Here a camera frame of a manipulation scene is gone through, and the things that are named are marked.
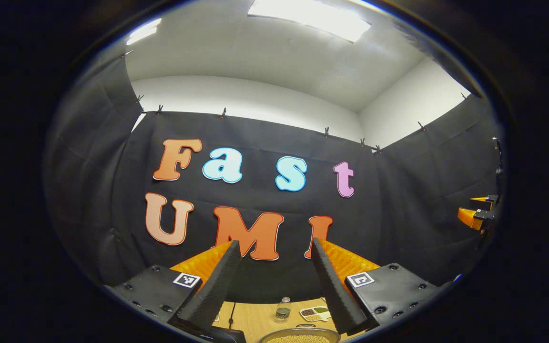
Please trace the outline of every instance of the bowl of beans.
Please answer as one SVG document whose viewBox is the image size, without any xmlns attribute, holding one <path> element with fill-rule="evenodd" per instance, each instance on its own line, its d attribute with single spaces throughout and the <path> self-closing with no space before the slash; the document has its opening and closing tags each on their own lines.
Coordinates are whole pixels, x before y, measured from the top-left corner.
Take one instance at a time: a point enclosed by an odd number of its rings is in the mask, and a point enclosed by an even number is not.
<svg viewBox="0 0 549 343">
<path fill-rule="evenodd" d="M 340 335 L 322 328 L 291 328 L 267 334 L 259 343 L 338 343 Z"/>
</svg>

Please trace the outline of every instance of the glass jar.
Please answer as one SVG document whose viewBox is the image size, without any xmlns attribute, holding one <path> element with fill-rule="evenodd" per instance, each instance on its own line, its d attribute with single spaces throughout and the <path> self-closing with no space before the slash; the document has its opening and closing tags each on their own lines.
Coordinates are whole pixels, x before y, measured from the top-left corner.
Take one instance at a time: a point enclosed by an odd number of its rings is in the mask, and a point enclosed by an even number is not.
<svg viewBox="0 0 549 343">
<path fill-rule="evenodd" d="M 274 316 L 280 320 L 283 321 L 289 317 L 289 314 L 292 312 L 292 306 L 289 300 L 289 297 L 284 297 L 279 305 L 276 307 L 276 313 Z"/>
</svg>

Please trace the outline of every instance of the beans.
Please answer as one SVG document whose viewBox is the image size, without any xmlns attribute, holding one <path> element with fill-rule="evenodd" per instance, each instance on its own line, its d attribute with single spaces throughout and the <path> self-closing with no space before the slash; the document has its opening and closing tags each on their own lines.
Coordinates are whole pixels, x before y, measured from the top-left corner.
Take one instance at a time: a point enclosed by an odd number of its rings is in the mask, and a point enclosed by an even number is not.
<svg viewBox="0 0 549 343">
<path fill-rule="evenodd" d="M 329 339 L 312 334 L 292 334 L 290 336 L 270 339 L 267 343 L 329 343 Z"/>
</svg>

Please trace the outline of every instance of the food tray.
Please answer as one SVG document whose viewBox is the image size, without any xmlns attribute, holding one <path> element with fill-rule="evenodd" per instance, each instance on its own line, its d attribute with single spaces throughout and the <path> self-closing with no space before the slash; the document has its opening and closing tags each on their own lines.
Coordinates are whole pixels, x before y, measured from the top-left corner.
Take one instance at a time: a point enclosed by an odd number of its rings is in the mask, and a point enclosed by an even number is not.
<svg viewBox="0 0 549 343">
<path fill-rule="evenodd" d="M 327 322 L 327 318 L 331 318 L 329 309 L 325 306 L 314 306 L 309 308 L 303 308 L 300 310 L 300 315 L 307 322 L 324 321 Z"/>
</svg>

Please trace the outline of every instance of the ceiling light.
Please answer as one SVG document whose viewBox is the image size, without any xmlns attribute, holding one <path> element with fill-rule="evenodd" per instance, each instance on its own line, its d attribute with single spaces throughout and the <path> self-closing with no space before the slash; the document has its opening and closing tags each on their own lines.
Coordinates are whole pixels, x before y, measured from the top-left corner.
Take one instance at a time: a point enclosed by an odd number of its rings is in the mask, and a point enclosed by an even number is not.
<svg viewBox="0 0 549 343">
<path fill-rule="evenodd" d="M 351 43 L 372 26 L 352 11 L 314 0 L 255 0 L 247 14 L 298 22 L 327 31 Z"/>
<path fill-rule="evenodd" d="M 158 18 L 156 20 L 148 22 L 147 24 L 131 32 L 130 39 L 128 39 L 128 41 L 126 42 L 126 45 L 131 45 L 136 41 L 138 41 L 139 39 L 144 39 L 145 37 L 148 37 L 149 35 L 153 35 L 154 33 L 156 33 L 156 26 L 160 24 L 161 21 L 162 19 Z"/>
</svg>

